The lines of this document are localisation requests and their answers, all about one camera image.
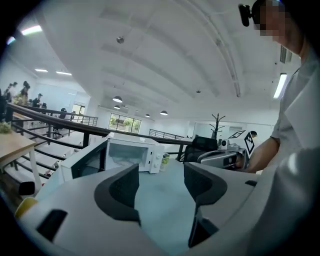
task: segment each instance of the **machine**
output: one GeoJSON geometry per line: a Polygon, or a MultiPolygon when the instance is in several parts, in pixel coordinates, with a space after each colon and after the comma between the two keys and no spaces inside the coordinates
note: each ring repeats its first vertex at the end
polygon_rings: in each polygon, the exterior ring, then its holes
{"type": "Polygon", "coordinates": [[[197,162],[207,166],[228,170],[245,170],[255,144],[250,131],[241,130],[222,139],[218,150],[206,152],[199,156],[197,162]]]}
{"type": "Polygon", "coordinates": [[[160,170],[165,146],[150,138],[110,132],[107,136],[107,168],[139,164],[139,172],[156,174],[160,170]]]}

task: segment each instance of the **white curved ceiling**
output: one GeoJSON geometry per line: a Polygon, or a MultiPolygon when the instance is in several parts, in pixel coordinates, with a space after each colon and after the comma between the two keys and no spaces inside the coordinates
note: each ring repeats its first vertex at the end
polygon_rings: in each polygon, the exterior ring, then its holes
{"type": "Polygon", "coordinates": [[[98,104],[112,108],[112,97],[121,96],[154,119],[161,110],[194,118],[219,108],[276,108],[280,72],[299,65],[298,58],[279,63],[280,47],[241,24],[239,3],[48,1],[35,16],[58,58],[98,104]]]}

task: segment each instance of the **black chair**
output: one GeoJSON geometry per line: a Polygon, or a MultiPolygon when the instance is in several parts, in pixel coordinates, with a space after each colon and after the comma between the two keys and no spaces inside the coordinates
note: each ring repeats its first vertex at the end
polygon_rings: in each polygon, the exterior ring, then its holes
{"type": "Polygon", "coordinates": [[[183,162],[198,162],[198,158],[210,151],[218,149],[218,142],[213,138],[206,138],[197,136],[193,141],[192,145],[188,145],[185,148],[183,162]]]}

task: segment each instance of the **white microwave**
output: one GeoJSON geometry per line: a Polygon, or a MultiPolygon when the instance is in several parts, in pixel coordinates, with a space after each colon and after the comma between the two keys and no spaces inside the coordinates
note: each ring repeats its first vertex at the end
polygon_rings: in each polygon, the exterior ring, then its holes
{"type": "Polygon", "coordinates": [[[158,173],[165,146],[151,138],[110,132],[107,136],[106,170],[139,165],[139,172],[158,173]]]}

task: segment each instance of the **desk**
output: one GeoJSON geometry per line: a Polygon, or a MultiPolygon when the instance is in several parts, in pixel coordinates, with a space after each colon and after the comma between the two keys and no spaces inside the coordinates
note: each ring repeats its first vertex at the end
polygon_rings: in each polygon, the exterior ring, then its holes
{"type": "Polygon", "coordinates": [[[34,175],[35,192],[42,187],[40,176],[37,170],[35,158],[35,141],[12,131],[7,134],[0,134],[0,169],[3,171],[5,165],[29,153],[32,172],[34,175]]]}

